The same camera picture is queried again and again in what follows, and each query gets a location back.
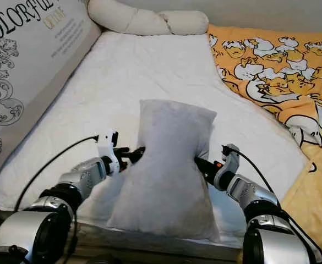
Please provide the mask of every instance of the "bed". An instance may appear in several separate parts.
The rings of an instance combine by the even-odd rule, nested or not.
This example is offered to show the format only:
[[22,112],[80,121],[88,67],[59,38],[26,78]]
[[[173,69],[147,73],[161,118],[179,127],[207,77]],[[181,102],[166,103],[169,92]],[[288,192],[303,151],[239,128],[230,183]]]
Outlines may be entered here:
[[[279,199],[284,197],[307,164],[307,158],[290,133],[270,113],[233,93],[221,81],[206,35],[141,37],[106,31],[2,168],[0,211],[13,210],[18,193],[45,161],[81,138],[113,128],[119,132],[118,145],[134,149],[139,100],[148,98],[184,102],[217,112],[209,160],[220,160],[221,145],[236,144],[262,170]],[[24,196],[22,208],[35,201],[43,189],[54,186],[62,173],[95,156],[97,149],[93,142],[67,152],[33,183]],[[255,171],[244,161],[238,172],[263,186]],[[212,186],[209,190],[221,242],[192,240],[191,244],[206,245],[207,257],[220,259],[222,256],[233,260],[237,251],[231,249],[241,247],[244,216],[225,193]],[[99,201],[95,193],[78,211],[81,243],[85,249],[104,243],[120,246],[119,233],[110,235],[117,237],[115,240],[102,239],[109,231],[115,231],[106,229],[102,212],[95,207]],[[140,235],[136,236],[130,240],[140,241]],[[125,247],[142,249],[153,239],[146,237],[146,242],[139,245],[129,241]],[[214,253],[217,248],[208,250],[209,245],[221,250]],[[184,251],[184,248],[193,249],[191,246],[176,248],[163,250],[195,256],[203,256],[205,252],[204,249]]]

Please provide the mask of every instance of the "gray pillow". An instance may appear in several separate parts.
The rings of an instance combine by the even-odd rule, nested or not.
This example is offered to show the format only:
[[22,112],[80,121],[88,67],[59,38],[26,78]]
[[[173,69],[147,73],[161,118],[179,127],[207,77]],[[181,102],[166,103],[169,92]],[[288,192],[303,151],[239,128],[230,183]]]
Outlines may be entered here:
[[143,157],[123,172],[125,182],[108,227],[175,238],[219,240],[203,175],[216,113],[188,104],[141,101]]

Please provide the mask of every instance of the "white mattress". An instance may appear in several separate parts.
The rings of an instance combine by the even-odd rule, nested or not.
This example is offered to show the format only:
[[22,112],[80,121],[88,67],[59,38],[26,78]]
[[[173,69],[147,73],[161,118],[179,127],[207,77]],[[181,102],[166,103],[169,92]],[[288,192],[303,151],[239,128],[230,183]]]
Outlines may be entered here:
[[[210,160],[221,160],[221,145],[233,143],[262,170],[282,199],[307,159],[274,117],[231,92],[220,80],[206,35],[133,36],[106,32],[96,42],[62,93],[0,173],[0,210],[12,210],[18,194],[53,155],[81,138],[119,132],[119,146],[134,149],[139,100],[170,99],[217,112],[210,140]],[[97,156],[85,142],[53,162],[24,196],[23,207],[55,185],[77,163]],[[241,160],[238,173],[263,184]],[[103,227],[93,193],[79,211],[80,221]],[[238,246],[245,229],[243,214],[225,193],[210,187],[223,243]]]

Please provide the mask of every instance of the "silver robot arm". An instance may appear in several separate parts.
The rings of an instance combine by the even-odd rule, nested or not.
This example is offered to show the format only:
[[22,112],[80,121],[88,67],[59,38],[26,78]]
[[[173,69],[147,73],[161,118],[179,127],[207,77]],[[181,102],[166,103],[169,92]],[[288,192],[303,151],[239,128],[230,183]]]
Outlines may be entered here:
[[247,231],[243,242],[244,264],[313,264],[322,263],[322,251],[281,209],[273,192],[236,174],[239,149],[223,147],[225,164],[195,158],[205,179],[240,205]]
[[50,264],[62,255],[70,225],[92,188],[108,175],[124,169],[122,157],[136,162],[144,148],[129,153],[116,146],[117,132],[100,136],[101,158],[85,161],[63,174],[28,208],[12,214],[0,226],[0,264]]

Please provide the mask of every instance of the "cream bolster cushion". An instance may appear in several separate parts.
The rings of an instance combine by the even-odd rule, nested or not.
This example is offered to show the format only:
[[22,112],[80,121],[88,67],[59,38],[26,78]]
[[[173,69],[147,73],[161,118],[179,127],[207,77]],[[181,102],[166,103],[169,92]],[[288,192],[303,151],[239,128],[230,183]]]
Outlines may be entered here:
[[164,100],[141,101],[142,158],[125,181],[108,227],[219,241],[209,191],[196,156],[207,158],[216,112]]
[[115,0],[90,0],[89,16],[110,30],[134,35],[198,35],[206,33],[207,16],[200,11],[166,11],[133,8]]

